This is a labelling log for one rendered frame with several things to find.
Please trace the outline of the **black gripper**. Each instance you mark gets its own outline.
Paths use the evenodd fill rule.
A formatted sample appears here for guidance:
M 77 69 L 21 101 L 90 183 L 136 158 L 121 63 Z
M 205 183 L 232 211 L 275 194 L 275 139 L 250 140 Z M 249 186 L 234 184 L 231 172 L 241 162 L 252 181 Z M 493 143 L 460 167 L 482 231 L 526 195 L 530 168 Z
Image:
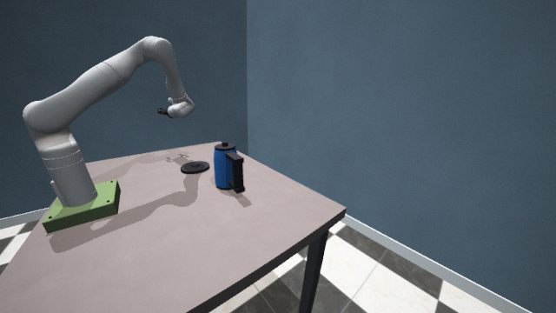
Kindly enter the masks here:
M 169 107 L 168 107 L 168 108 L 169 108 Z M 160 114 L 163 114 L 163 115 L 167 115 L 168 117 L 170 117 L 169 114 L 168 114 L 168 108 L 167 108 L 166 110 L 165 110 L 165 109 L 162 110 L 162 108 L 160 108 L 160 109 L 158 109 L 157 113 L 160 113 Z M 163 112 L 163 113 L 162 113 L 162 112 Z M 167 114 L 166 114 L 166 113 L 167 113 Z M 173 118 L 173 117 L 170 117 L 170 118 Z

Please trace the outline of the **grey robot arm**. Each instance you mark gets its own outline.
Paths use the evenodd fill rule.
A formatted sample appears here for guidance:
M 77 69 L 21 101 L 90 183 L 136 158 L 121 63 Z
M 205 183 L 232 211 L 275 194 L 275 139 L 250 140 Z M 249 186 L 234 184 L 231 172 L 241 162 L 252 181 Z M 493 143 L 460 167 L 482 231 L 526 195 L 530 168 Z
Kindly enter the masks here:
M 90 106 L 122 88 L 138 67 L 150 61 L 158 62 L 165 71 L 172 97 L 169 116 L 187 117 L 195 105 L 182 86 L 170 42 L 160 37 L 143 38 L 87 70 L 66 89 L 24 108 L 23 120 L 64 208 L 84 205 L 98 196 L 69 125 Z

